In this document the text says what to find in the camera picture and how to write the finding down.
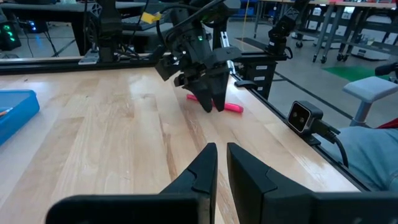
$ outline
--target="webcam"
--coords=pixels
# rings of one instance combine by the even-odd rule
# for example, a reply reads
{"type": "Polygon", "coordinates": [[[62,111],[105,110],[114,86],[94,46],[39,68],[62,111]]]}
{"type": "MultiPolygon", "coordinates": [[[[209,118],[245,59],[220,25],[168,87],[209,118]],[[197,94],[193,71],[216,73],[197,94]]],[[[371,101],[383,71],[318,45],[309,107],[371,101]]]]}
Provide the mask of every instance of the webcam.
{"type": "Polygon", "coordinates": [[[310,133],[313,121],[322,117],[323,111],[310,102],[295,101],[287,117],[287,123],[297,134],[303,135],[310,133]]]}

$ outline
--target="person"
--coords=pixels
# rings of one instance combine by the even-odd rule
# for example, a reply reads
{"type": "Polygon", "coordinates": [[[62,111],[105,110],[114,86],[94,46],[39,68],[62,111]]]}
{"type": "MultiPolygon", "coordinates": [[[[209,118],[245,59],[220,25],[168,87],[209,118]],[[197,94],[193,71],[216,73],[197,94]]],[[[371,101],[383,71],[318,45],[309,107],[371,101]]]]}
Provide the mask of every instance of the person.
{"type": "MultiPolygon", "coordinates": [[[[373,190],[398,192],[398,118],[376,129],[353,126],[340,131],[337,137],[346,150],[349,170],[373,190]]],[[[337,145],[317,138],[342,163],[337,145]]]]}

